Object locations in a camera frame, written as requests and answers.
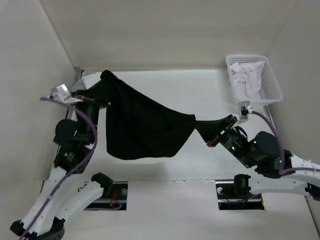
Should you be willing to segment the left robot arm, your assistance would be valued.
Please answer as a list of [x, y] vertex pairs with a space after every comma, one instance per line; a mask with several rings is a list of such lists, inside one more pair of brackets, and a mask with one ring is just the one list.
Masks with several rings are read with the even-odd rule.
[[98, 120], [107, 102], [87, 90], [71, 92], [62, 84], [51, 89], [48, 101], [68, 108], [76, 120], [65, 118], [55, 127], [53, 141], [59, 146], [49, 177], [28, 214], [13, 222], [10, 230], [21, 240], [60, 240], [65, 225], [93, 201], [112, 195], [113, 180], [96, 173], [74, 198], [64, 203], [68, 191], [86, 169], [98, 144]]

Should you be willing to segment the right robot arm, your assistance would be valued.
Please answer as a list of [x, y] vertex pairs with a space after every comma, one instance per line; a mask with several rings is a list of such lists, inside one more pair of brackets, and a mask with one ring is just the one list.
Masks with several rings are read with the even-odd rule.
[[276, 137], [260, 131], [249, 140], [246, 131], [237, 125], [237, 117], [228, 115], [219, 120], [197, 121], [195, 128], [210, 148], [223, 146], [247, 169], [261, 175], [239, 173], [231, 182], [219, 182], [219, 199], [241, 204], [263, 193], [290, 193], [320, 199], [320, 166], [299, 158], [289, 150], [280, 150]]

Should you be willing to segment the black tank top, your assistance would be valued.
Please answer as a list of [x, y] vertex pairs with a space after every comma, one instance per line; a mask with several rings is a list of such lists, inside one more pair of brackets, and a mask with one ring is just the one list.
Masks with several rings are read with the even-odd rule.
[[110, 106], [106, 109], [106, 151], [121, 160], [174, 157], [196, 129], [195, 115], [152, 100], [105, 70]]

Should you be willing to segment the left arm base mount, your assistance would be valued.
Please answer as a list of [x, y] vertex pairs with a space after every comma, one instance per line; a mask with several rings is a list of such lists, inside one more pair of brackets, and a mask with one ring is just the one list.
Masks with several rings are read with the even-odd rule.
[[103, 193], [102, 197], [96, 199], [86, 207], [86, 211], [126, 211], [128, 199], [127, 181], [116, 181], [110, 192]]

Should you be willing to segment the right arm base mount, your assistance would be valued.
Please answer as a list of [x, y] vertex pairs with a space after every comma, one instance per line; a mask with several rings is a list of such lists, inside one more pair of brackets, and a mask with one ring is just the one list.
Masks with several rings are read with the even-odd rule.
[[218, 208], [221, 211], [244, 211], [260, 210], [264, 211], [265, 206], [262, 196], [240, 197], [234, 191], [234, 181], [232, 179], [216, 180], [216, 195]]

